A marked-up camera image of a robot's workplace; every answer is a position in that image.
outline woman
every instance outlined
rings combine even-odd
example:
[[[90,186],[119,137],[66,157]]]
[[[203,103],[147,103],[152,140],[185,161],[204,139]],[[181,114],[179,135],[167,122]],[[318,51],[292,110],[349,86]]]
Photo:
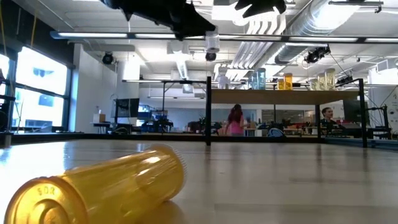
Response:
[[[231,127],[230,133],[232,136],[243,136],[244,120],[241,105],[236,104],[228,115],[228,124],[226,130]]]

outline yellow container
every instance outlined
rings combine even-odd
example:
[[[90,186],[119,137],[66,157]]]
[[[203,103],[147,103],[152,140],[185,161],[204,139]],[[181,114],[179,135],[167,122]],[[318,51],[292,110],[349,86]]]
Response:
[[[325,73],[318,74],[318,90],[326,90],[326,76]]]
[[[278,79],[278,90],[284,90],[285,89],[285,81],[280,78]]]
[[[335,72],[336,70],[334,68],[325,70],[326,90],[336,90]]]
[[[285,73],[284,74],[285,81],[285,90],[293,90],[293,74]]]
[[[166,145],[26,182],[12,197],[4,223],[133,223],[176,196],[185,163]]]

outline shelf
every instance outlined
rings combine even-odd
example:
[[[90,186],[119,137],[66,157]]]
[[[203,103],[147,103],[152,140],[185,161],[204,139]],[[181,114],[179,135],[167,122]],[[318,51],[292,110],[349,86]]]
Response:
[[[322,105],[355,100],[358,91],[211,90],[211,103],[260,105]]]

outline fluorescent light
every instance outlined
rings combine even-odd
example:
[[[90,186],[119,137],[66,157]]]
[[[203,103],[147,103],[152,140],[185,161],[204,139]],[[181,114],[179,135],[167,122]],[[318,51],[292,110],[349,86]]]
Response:
[[[161,83],[161,80],[123,80],[124,82],[134,82],[134,83]]]
[[[211,84],[218,84],[218,82],[212,81]],[[243,84],[246,84],[246,83],[245,82],[230,82],[229,84],[232,84],[232,85],[243,85]]]
[[[327,47],[328,44],[286,43],[286,46],[295,46],[295,47]]]
[[[263,41],[278,41],[281,37],[278,36],[264,36],[264,35],[219,35],[220,40],[263,40]]]
[[[397,43],[398,38],[367,38],[365,42],[377,42],[377,43]]]
[[[149,99],[163,99],[163,96],[148,96]],[[165,96],[165,99],[174,99],[174,97],[171,96]]]
[[[382,1],[367,1],[367,2],[359,2],[359,1],[330,1],[329,5],[336,6],[381,6],[384,2]]]
[[[181,100],[204,100],[205,98],[202,98],[202,97],[175,97],[175,99],[181,99]]]
[[[79,33],[79,32],[61,32],[61,37],[74,38],[127,38],[127,34],[120,33]]]
[[[358,38],[355,37],[291,37],[291,41],[322,41],[322,42],[356,42]]]
[[[175,39],[174,34],[135,34],[136,38]]]
[[[163,96],[148,96],[149,99],[163,99]],[[179,96],[165,96],[168,100],[204,100],[202,97],[179,97]]]

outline white wall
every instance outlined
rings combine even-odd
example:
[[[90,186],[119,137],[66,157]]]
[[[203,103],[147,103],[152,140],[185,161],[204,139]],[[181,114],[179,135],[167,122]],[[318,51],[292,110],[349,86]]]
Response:
[[[112,121],[110,98],[116,93],[117,74],[86,53],[80,44],[75,44],[73,63],[76,69],[72,76],[69,130],[97,133],[90,124],[97,106],[106,120]]]

